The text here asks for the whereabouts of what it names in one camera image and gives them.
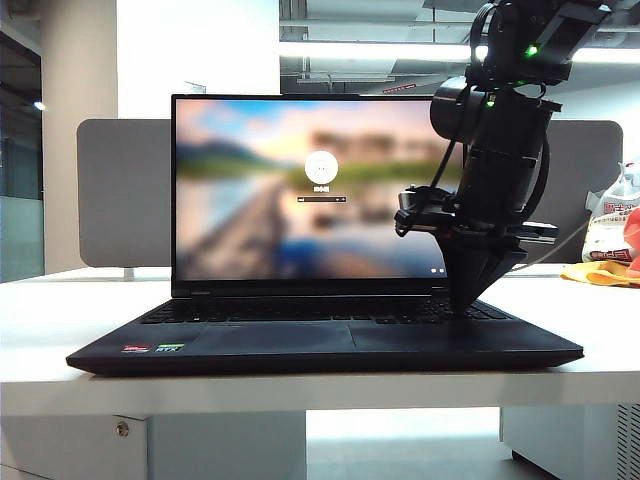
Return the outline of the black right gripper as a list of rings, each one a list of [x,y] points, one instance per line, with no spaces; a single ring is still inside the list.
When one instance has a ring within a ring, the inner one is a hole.
[[[398,195],[395,231],[432,235],[443,254],[450,307],[464,311],[528,253],[520,244],[554,244],[558,228],[530,220],[549,173],[549,154],[509,156],[473,147],[455,190],[441,186],[450,163],[447,150],[433,178]]]

